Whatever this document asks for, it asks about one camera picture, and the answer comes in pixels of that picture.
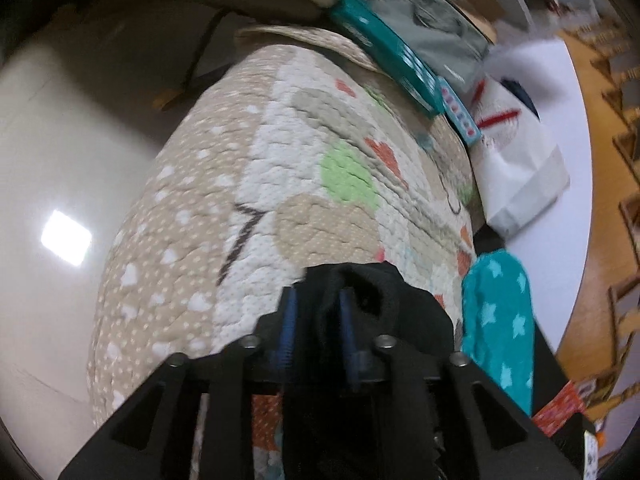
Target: white label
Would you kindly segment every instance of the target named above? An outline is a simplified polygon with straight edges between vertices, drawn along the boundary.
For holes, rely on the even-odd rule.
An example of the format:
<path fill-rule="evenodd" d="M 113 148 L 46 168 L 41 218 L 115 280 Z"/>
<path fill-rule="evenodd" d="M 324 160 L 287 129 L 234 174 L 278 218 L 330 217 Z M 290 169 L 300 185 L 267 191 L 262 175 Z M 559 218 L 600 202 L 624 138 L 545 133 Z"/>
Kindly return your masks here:
<path fill-rule="evenodd" d="M 596 480 L 598 477 L 598 441 L 596 437 L 584 432 L 584 480 Z"/>

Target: red patterned fabric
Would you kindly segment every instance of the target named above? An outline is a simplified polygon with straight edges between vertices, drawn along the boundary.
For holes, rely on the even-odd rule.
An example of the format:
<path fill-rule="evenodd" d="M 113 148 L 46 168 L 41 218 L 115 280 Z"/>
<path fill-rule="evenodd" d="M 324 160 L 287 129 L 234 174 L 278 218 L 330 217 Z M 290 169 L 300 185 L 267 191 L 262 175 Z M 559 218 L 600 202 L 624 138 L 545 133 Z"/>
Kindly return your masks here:
<path fill-rule="evenodd" d="M 277 451 L 274 440 L 282 413 L 280 396 L 254 395 L 252 397 L 252 444 L 254 447 Z"/>
<path fill-rule="evenodd" d="M 546 436 L 552 436 L 574 413 L 584 413 L 585 409 L 586 406 L 578 396 L 574 384 L 569 381 L 532 420 Z"/>

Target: teal star-patterned fabric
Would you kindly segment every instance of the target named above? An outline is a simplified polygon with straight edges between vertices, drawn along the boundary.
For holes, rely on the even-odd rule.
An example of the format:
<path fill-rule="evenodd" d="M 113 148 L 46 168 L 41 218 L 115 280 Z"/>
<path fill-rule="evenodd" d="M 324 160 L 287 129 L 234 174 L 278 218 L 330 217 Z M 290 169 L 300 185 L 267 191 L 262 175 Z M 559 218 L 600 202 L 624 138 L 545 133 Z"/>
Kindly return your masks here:
<path fill-rule="evenodd" d="M 534 321 L 529 279 L 507 251 L 482 254 L 462 282 L 462 350 L 531 415 Z"/>

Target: white table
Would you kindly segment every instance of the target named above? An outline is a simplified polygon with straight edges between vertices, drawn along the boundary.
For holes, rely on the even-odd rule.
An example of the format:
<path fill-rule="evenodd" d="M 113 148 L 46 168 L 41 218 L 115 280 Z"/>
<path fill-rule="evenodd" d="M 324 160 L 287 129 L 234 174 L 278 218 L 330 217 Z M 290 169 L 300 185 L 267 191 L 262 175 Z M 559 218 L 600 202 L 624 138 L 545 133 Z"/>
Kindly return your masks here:
<path fill-rule="evenodd" d="M 591 143 L 582 92 L 561 40 L 492 54 L 487 72 L 519 81 L 558 142 L 571 177 L 556 203 L 506 244 L 527 270 L 540 329 L 557 351 L 582 281 L 591 228 Z"/>

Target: black cable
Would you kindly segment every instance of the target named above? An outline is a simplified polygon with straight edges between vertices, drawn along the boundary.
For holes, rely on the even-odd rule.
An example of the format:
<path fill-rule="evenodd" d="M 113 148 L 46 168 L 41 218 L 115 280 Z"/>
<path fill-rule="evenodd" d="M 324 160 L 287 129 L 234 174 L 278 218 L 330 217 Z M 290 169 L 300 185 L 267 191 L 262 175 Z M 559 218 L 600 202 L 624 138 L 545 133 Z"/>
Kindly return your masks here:
<path fill-rule="evenodd" d="M 193 79 L 193 74 L 196 72 L 198 63 L 200 62 L 200 58 L 202 58 L 202 55 L 204 54 L 204 51 L 206 50 L 207 45 L 209 44 L 209 41 L 211 41 L 211 37 L 213 36 L 213 33 L 216 31 L 216 28 L 218 28 L 218 25 L 220 24 L 222 19 L 226 15 L 228 15 L 229 12 L 230 12 L 229 9 L 220 9 L 209 20 L 209 24 L 207 25 L 207 28 L 204 31 L 204 34 L 200 37 L 198 46 L 196 47 L 196 50 L 193 53 L 193 59 L 191 60 L 191 64 L 189 65 L 189 68 L 187 69 L 187 73 L 184 76 L 184 80 L 182 82 L 183 89 L 186 89 L 189 87 L 189 84 Z"/>

